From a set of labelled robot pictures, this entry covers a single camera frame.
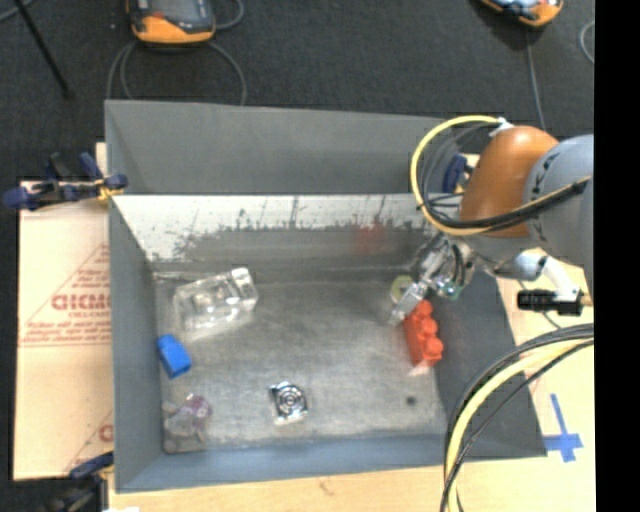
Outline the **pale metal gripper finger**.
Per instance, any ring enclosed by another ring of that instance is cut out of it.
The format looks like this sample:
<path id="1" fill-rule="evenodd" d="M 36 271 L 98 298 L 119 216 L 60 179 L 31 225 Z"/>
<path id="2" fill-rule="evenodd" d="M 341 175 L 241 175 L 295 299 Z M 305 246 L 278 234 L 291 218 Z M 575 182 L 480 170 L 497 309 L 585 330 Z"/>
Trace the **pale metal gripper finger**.
<path id="1" fill-rule="evenodd" d="M 402 297 L 403 316 L 411 314 L 419 303 L 428 294 L 430 283 L 428 281 L 418 281 L 409 285 Z"/>
<path id="2" fill-rule="evenodd" d="M 395 303 L 394 307 L 392 308 L 392 311 L 390 313 L 390 317 L 389 317 L 389 320 L 388 320 L 390 325 L 396 326 L 402 320 L 404 320 L 406 318 L 406 317 L 403 316 L 403 312 L 402 312 L 402 297 L 403 297 L 403 294 L 406 291 L 407 287 L 400 294 L 400 296 L 398 297 L 397 302 Z"/>

